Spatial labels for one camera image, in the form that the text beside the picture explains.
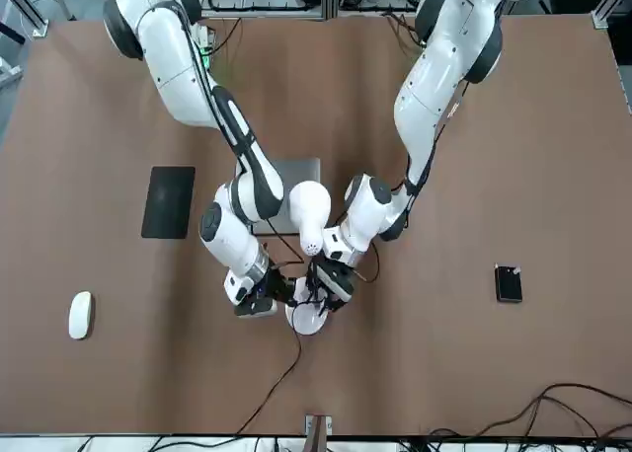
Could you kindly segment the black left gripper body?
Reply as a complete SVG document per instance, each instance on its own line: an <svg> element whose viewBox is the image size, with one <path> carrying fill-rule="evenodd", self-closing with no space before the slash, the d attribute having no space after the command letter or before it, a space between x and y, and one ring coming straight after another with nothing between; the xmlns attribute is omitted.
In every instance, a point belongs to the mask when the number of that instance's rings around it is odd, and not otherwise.
<svg viewBox="0 0 632 452"><path fill-rule="evenodd" d="M323 289L323 282L318 273L318 258L311 259L306 272L306 288L309 299L325 299L326 292Z"/></svg>

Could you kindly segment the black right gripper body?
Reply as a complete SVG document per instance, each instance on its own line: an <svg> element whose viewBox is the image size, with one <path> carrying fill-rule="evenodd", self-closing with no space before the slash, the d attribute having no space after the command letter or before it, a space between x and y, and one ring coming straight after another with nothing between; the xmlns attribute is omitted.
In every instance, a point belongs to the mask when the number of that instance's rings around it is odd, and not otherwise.
<svg viewBox="0 0 632 452"><path fill-rule="evenodd" d="M272 307L275 302L285 302L285 278L278 267L269 268L257 284L256 300L264 307Z"/></svg>

